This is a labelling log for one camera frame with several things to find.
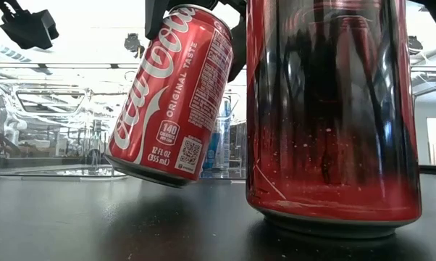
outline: coca-cola can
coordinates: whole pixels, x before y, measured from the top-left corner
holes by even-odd
[[[198,179],[230,72],[231,37],[203,7],[170,11],[110,138],[115,170],[174,187]]]

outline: container base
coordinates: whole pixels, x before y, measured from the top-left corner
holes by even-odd
[[[112,164],[112,167],[116,171],[135,178],[143,179],[145,181],[150,181],[177,189],[181,189],[182,187],[193,182],[179,176],[174,176],[160,170],[155,170],[151,167],[144,167],[132,162],[127,162],[123,159],[118,159],[113,156],[106,155],[105,157],[110,164]]]
[[[265,216],[267,222],[275,226],[297,233],[338,239],[377,239],[386,237],[393,235],[396,228],[413,222],[413,220],[403,222],[332,221],[288,215],[274,210],[257,210]]]

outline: reflective metal surface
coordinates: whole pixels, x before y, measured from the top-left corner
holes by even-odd
[[[248,202],[421,215],[405,1],[249,1]]]

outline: white wall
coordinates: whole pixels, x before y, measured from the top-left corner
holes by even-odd
[[[436,118],[436,103],[420,102],[416,100],[415,107],[416,137],[420,165],[430,165],[429,160],[429,132],[427,118]]]

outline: clear plastic bin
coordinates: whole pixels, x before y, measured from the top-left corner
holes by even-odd
[[[214,150],[209,148],[207,152],[214,152],[214,166],[203,169],[201,178],[244,179],[247,162],[246,87],[228,85],[219,110],[215,122],[217,128],[214,130],[214,133],[219,133],[217,136],[219,140],[215,144],[216,148]],[[229,124],[229,133],[225,133],[227,124]],[[228,141],[225,140],[228,138],[229,151],[226,152]],[[227,153],[229,153],[229,167],[224,163]]]
[[[77,66],[0,67],[0,175],[125,176],[104,154],[137,65]]]

